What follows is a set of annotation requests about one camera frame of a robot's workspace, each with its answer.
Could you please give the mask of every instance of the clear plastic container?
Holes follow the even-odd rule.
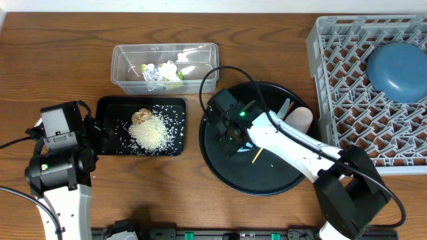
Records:
[[[145,81],[142,64],[173,61],[182,81]],[[113,50],[111,81],[125,93],[133,94],[180,94],[198,93],[206,73],[219,65],[218,46],[215,43],[170,43],[118,45]],[[203,84],[203,92],[215,91],[218,71],[212,73]]]

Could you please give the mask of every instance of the blue plate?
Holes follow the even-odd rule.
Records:
[[[391,43],[368,61],[369,80],[378,91],[399,103],[413,103],[427,96],[427,54],[408,43]]]

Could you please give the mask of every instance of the black plate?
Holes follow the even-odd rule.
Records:
[[[258,82],[267,106],[272,111],[279,111],[287,98],[294,102],[290,111],[297,107],[308,107],[297,95],[290,90],[272,83]],[[230,93],[239,101],[248,104],[258,98],[251,83],[243,83],[231,87]],[[199,129],[199,143],[201,153],[212,173],[229,187],[251,195],[275,195],[295,187],[304,178],[298,170],[280,159],[275,154],[263,150],[256,162],[252,159],[259,148],[245,153],[236,153],[225,157],[220,146],[215,142],[216,129],[207,125],[203,119]],[[315,121],[311,124],[307,134],[319,139],[318,126]]]
[[[164,151],[156,152],[159,156],[177,156],[183,151],[185,129],[185,101],[180,98],[165,97],[102,97],[98,101],[96,119],[101,121],[106,128],[113,131],[102,155],[153,155],[146,153],[145,149],[138,146],[132,149],[131,136],[127,129],[132,124],[132,114],[141,108],[150,111],[161,111],[163,117],[171,121],[165,121],[168,129],[175,129],[172,141],[173,145]]]

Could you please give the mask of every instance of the white dish rack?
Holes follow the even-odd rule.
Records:
[[[358,145],[381,175],[427,174],[427,97],[417,103],[393,102],[373,88],[366,74],[370,54],[392,42],[427,52],[427,15],[316,20],[306,44],[322,141],[343,149]]]

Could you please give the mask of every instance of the wooden table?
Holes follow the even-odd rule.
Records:
[[[306,37],[316,14],[8,13],[0,36],[0,143],[24,136],[40,108],[84,100],[95,110],[106,95],[124,95],[110,82],[114,46],[134,43],[213,42],[220,65],[246,70],[298,94],[318,116]],[[221,72],[217,89],[247,81]],[[211,94],[203,95],[205,101]],[[206,167],[198,144],[202,111],[197,95],[187,103],[184,152],[179,157],[102,156],[92,175],[91,225],[134,217],[144,227],[283,229],[321,227],[325,220],[312,184],[272,197],[252,197],[220,183]],[[34,142],[0,151],[0,185],[29,193],[24,169]],[[401,239],[425,238],[427,177],[385,177],[405,204]],[[37,208],[0,193],[0,239],[44,239]],[[393,223],[394,203],[375,218]]]

